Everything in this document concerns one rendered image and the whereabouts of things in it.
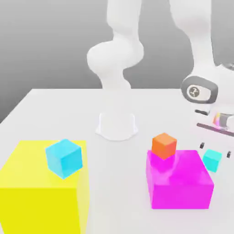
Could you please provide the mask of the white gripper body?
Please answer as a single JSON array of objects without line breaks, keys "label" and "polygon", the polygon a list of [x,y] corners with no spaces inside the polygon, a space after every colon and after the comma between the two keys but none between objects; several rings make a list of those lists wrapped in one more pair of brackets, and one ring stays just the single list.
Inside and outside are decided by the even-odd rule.
[{"label": "white gripper body", "polygon": [[197,123],[199,146],[204,142],[203,149],[211,149],[221,153],[234,153],[234,127],[221,128]]}]

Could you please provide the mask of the small teal cube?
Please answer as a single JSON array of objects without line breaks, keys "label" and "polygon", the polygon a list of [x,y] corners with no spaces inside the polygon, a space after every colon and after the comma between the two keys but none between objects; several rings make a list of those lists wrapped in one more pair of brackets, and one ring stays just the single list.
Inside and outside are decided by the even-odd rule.
[{"label": "small teal cube", "polygon": [[203,155],[202,161],[208,171],[216,172],[222,158],[222,153],[208,149]]}]

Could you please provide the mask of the small orange cube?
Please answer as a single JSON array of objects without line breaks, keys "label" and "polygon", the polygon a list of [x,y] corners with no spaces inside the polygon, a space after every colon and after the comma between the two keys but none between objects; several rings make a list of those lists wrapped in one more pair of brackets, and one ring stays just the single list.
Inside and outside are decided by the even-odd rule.
[{"label": "small orange cube", "polygon": [[177,139],[162,133],[152,139],[151,151],[161,159],[165,160],[173,156],[176,152]]}]

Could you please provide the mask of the small blue cube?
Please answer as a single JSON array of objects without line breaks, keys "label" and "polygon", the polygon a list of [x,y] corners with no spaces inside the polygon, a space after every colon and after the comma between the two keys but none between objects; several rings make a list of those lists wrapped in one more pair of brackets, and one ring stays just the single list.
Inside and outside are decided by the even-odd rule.
[{"label": "small blue cube", "polygon": [[82,149],[68,139],[63,139],[45,149],[48,168],[66,179],[83,167]]}]

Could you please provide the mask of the large magenta box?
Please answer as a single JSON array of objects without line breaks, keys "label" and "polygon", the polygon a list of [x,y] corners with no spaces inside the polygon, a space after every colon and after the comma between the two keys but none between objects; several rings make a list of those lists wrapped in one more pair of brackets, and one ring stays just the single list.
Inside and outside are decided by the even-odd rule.
[{"label": "large magenta box", "polygon": [[147,151],[146,178],[152,209],[208,209],[214,182],[196,150],[165,160]]}]

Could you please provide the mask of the large yellow box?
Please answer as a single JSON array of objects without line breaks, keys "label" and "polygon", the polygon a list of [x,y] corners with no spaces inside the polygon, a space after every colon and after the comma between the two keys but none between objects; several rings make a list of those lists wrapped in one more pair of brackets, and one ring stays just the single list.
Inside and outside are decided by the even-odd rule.
[{"label": "large yellow box", "polygon": [[86,234],[90,204],[86,142],[83,167],[66,179],[48,169],[52,140],[22,140],[0,170],[0,224],[4,234]]}]

